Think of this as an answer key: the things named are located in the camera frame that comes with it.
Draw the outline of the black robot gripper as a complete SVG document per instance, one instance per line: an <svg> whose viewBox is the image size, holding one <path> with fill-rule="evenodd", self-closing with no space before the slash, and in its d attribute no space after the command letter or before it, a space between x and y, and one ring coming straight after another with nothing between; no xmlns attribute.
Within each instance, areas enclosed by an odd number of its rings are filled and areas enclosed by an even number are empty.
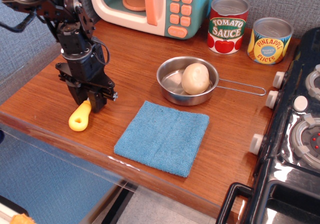
<svg viewBox="0 0 320 224"><path fill-rule="evenodd" d="M102 42L87 43L84 49L75 45L62 45L61 54L66 63L58 63L55 68L59 78L67 84L68 90L77 105L89 98L94 113L107 104L107 99L115 101L118 93L115 83L105 74L105 66L110 62L110 52L104 57Z"/></svg>

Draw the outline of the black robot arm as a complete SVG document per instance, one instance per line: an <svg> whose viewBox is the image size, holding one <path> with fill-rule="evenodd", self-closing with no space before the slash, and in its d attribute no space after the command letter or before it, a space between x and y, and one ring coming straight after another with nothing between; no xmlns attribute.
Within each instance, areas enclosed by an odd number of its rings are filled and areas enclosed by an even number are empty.
<svg viewBox="0 0 320 224"><path fill-rule="evenodd" d="M87 15L81 0L1 0L14 11L27 17L16 26L1 23L1 27L21 33L34 18L46 24L61 45L65 63L57 63L59 78L68 86L74 101L81 105L89 101L98 113L108 100L118 97L115 83L105 74L110 62L104 56L107 46L94 36L94 21Z"/></svg>

